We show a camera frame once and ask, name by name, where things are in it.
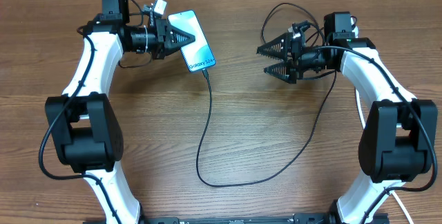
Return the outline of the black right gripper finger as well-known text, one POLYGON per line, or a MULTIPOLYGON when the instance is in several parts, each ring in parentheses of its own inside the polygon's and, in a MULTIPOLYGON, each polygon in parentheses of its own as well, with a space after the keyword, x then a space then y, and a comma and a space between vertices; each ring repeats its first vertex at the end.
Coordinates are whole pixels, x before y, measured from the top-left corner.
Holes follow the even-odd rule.
POLYGON ((276 37, 274 40, 257 47, 256 53, 272 59, 287 61, 292 38, 293 34, 286 32, 281 36, 276 37))
POLYGON ((296 68, 291 60, 264 68, 264 72, 286 83, 296 83, 296 68))

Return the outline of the dark blue smartphone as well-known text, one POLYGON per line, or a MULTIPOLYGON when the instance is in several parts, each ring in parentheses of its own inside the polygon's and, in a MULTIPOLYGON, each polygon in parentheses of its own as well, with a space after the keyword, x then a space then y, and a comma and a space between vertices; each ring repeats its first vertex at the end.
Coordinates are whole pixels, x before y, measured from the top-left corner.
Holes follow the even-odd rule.
POLYGON ((197 72, 216 65, 215 56, 206 40, 200 22, 193 10, 168 16, 168 21, 178 30, 175 41, 182 43, 180 48, 190 72, 197 72))

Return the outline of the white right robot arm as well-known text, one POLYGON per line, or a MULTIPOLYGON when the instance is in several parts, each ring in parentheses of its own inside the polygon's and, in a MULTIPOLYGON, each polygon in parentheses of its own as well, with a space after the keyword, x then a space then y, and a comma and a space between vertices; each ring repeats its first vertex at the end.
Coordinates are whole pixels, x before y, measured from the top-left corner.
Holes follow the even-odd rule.
POLYGON ((332 206, 335 223, 376 223, 374 214, 396 191, 423 192, 435 183, 434 149, 438 109, 402 87, 383 65, 375 45, 354 32, 331 32, 324 46, 308 47, 300 30, 286 32, 258 47, 279 63, 265 73, 287 83, 305 71, 342 73, 369 107, 358 146, 361 171, 332 206))

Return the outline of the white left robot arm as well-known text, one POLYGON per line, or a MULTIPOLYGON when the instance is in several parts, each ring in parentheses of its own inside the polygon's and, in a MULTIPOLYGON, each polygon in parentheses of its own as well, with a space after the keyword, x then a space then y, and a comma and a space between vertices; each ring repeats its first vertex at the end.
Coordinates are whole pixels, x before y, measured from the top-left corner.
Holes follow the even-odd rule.
POLYGON ((48 130, 39 148, 40 170, 54 180, 85 180, 105 213, 105 223, 145 223, 121 160, 124 139, 108 94, 124 53, 166 57, 195 36, 165 19, 152 26, 96 19, 79 27, 84 50, 74 77, 60 96, 45 103, 48 130))

